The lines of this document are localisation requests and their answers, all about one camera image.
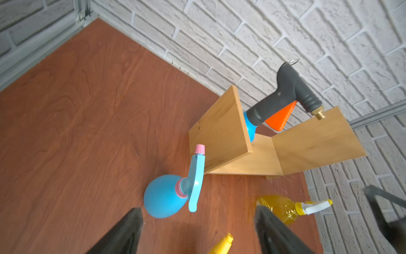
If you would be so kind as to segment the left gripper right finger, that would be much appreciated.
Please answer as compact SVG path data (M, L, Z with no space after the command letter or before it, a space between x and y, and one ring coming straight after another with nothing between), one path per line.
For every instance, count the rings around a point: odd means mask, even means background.
M313 251L267 207L262 205L256 207L254 222L263 254L313 253Z

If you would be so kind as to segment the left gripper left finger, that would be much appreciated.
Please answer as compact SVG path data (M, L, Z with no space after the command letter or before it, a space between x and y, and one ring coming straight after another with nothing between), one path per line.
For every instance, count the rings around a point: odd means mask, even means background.
M136 254L142 229L142 211L132 208L87 254Z

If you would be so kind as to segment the yellow transparent spray bottle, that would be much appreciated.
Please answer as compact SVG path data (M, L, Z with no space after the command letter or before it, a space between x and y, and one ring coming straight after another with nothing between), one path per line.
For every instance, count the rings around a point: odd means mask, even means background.
M333 205L333 201L324 200L319 202L295 202L288 197L267 195L257 199L256 205L267 207L286 226L290 226L300 216L318 213L331 207Z

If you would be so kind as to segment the yellow watering can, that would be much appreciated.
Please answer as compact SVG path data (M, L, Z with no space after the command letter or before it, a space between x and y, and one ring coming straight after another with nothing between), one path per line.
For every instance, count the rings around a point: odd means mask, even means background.
M219 243L217 243L208 254L228 254L233 243L233 236L228 233Z

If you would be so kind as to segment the light blue egg spray bottle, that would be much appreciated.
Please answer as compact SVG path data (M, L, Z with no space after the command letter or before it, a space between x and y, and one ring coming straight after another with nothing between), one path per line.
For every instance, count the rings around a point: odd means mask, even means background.
M196 145L187 177L163 175L154 179L144 193L147 213L157 219L168 218L188 203L188 210L197 211L205 172L205 146Z

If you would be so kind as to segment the blue pressure sprayer grey handle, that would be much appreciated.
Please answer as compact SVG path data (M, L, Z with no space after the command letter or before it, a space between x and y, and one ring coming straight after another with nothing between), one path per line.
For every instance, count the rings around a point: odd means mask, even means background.
M275 131L282 131L297 103L318 120L325 118L321 100L292 67L298 61L284 62L277 72L276 91L244 112L250 141L263 123Z

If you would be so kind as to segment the wooden shelf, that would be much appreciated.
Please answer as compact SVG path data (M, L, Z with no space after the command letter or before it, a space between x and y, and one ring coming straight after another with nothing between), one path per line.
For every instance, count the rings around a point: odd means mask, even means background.
M340 108L250 141L237 87L232 85L189 130L190 151L205 145L205 173L277 177L365 157Z

